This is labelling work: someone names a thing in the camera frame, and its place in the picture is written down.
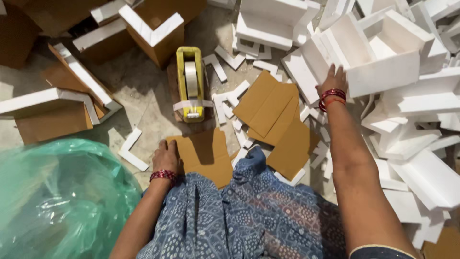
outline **blue patterned clothing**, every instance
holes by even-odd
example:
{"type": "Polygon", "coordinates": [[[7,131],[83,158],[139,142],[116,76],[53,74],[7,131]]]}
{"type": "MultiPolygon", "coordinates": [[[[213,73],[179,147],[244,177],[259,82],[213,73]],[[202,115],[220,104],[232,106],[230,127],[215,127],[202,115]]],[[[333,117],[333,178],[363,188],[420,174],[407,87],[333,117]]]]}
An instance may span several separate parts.
{"type": "Polygon", "coordinates": [[[342,259],[339,210],[310,187],[291,187],[267,168],[259,147],[249,151],[230,184],[217,190],[188,173],[164,201],[153,239],[138,259],[342,259]]]}

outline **floor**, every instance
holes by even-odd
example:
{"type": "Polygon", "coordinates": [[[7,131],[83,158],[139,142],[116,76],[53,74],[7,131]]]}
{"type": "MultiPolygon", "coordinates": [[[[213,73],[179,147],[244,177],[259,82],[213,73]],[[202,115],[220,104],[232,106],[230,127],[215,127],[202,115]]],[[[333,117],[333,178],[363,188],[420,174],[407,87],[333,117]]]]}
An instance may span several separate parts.
{"type": "MultiPolygon", "coordinates": [[[[327,0],[316,1],[320,2],[324,8],[327,0]]],[[[221,45],[229,53],[232,53],[231,24],[236,22],[237,14],[237,10],[208,6],[199,17],[185,27],[185,44],[199,47],[203,56],[212,54],[217,45],[221,45]]],[[[318,22],[319,19],[315,18],[315,27],[318,22]]],[[[284,82],[288,76],[280,63],[280,59],[287,53],[272,49],[273,58],[268,61],[278,65],[278,74],[283,74],[284,82]]],[[[38,40],[28,59],[28,65],[24,69],[18,71],[0,67],[0,100],[48,88],[47,82],[40,77],[40,72],[55,61],[53,54],[47,50],[46,40],[38,40]]],[[[102,82],[116,89],[114,96],[124,106],[124,109],[94,129],[68,137],[87,138],[101,142],[116,154],[132,129],[138,127],[143,133],[131,152],[144,162],[151,164],[153,152],[161,139],[169,135],[187,135],[200,132],[216,127],[218,124],[216,120],[210,120],[203,124],[177,123],[173,115],[173,103],[169,94],[166,71],[158,69],[138,47],[101,66],[94,66],[85,62],[84,59],[81,61],[102,82]]],[[[222,84],[213,68],[208,66],[207,74],[211,94],[233,90],[244,80],[253,83],[261,72],[260,69],[253,68],[252,61],[248,60],[244,61],[237,71],[234,71],[221,59],[220,63],[225,70],[228,81],[222,84]]],[[[350,109],[354,115],[359,115],[363,105],[364,102],[359,101],[355,105],[350,104],[350,109]]],[[[313,120],[307,119],[305,123],[319,133],[313,120]]],[[[228,153],[231,155],[240,148],[231,122],[221,125],[221,129],[225,132],[228,153]]],[[[262,146],[267,155],[270,153],[270,146],[263,143],[258,144],[262,146]]],[[[0,120],[0,148],[12,148],[21,145],[23,143],[14,121],[0,120]]],[[[140,172],[125,160],[121,159],[121,161],[136,176],[142,188],[147,188],[151,172],[149,170],[140,172]]],[[[332,181],[324,181],[320,167],[310,170],[307,164],[305,171],[306,175],[301,182],[311,185],[326,199],[336,203],[332,181]]]]}

